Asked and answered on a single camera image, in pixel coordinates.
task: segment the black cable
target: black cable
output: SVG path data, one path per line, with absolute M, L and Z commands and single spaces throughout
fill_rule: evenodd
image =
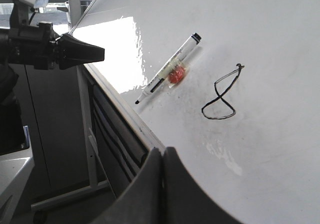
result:
M 236 114 L 236 110 L 225 100 L 223 99 L 223 96 L 231 89 L 231 87 L 234 85 L 234 83 L 236 82 L 236 80 L 239 78 L 240 76 L 240 73 L 241 73 L 241 70 L 244 68 L 244 66 L 242 66 L 241 64 L 237 64 L 238 66 L 238 69 L 232 71 L 231 73 L 228 73 L 227 75 L 221 77 L 220 79 L 218 79 L 216 82 L 214 82 L 214 90 L 215 90 L 215 93 L 218 95 L 217 98 L 215 98 L 214 100 L 210 101 L 209 103 L 206 103 L 205 106 L 202 107 L 201 109 L 201 112 L 202 114 L 208 118 L 208 119 L 211 119 L 211 120 L 222 120 L 222 119 L 227 119 L 227 118 L 230 118 L 232 116 L 234 116 Z M 222 94 L 219 94 L 218 90 L 217 90 L 217 83 L 219 83 L 220 81 L 224 80 L 225 78 L 229 77 L 230 75 L 234 74 L 234 73 L 237 73 L 237 76 L 233 79 L 233 81 L 231 82 L 231 84 L 228 86 L 228 88 L 226 88 L 226 90 L 222 93 Z M 231 110 L 232 110 L 232 113 L 229 114 L 229 115 L 226 115 L 226 116 L 222 116 L 222 117 L 210 117 L 210 116 L 207 116 L 205 113 L 204 113 L 204 109 L 207 108 L 209 105 L 217 102 L 219 99 L 221 99 L 221 101 L 223 103 L 225 103 L 225 105 L 227 105 Z
M 33 11 L 32 15 L 31 15 L 31 17 L 29 19 L 29 25 L 31 24 L 31 21 L 33 20 L 33 17 L 35 16 L 35 14 L 36 14 L 36 10 Z

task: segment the marker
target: marker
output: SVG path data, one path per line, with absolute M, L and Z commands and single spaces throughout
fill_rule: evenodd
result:
M 143 89 L 142 94 L 137 99 L 135 104 L 140 103 L 145 97 L 153 94 L 168 77 L 168 75 L 175 69 L 175 67 L 177 67 L 188 56 L 188 54 L 192 52 L 200 40 L 201 37 L 197 33 L 191 35 L 178 49 L 178 51 L 160 69 L 151 82 Z

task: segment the red object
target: red object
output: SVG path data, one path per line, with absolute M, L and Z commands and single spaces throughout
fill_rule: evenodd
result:
M 181 79 L 185 75 L 185 68 L 182 66 L 177 66 L 174 71 L 172 71 L 169 76 L 168 80 L 170 83 L 179 83 Z

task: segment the black curved object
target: black curved object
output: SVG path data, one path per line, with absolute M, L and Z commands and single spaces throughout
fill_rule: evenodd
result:
M 163 155 L 163 178 L 166 224 L 240 224 L 204 193 L 173 147 Z
M 91 224 L 158 224 L 161 161 L 159 150 L 152 149 L 128 188 Z

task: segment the whiteboard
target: whiteboard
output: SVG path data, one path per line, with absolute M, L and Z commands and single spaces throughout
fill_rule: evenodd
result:
M 105 48 L 89 64 L 205 192 L 247 224 L 320 221 L 320 0 L 96 0 L 74 31 Z M 194 32 L 202 40 L 179 85 L 135 105 Z M 214 82 L 245 66 L 208 120 Z M 223 90 L 230 79 L 218 89 Z M 218 101 L 207 114 L 230 110 Z

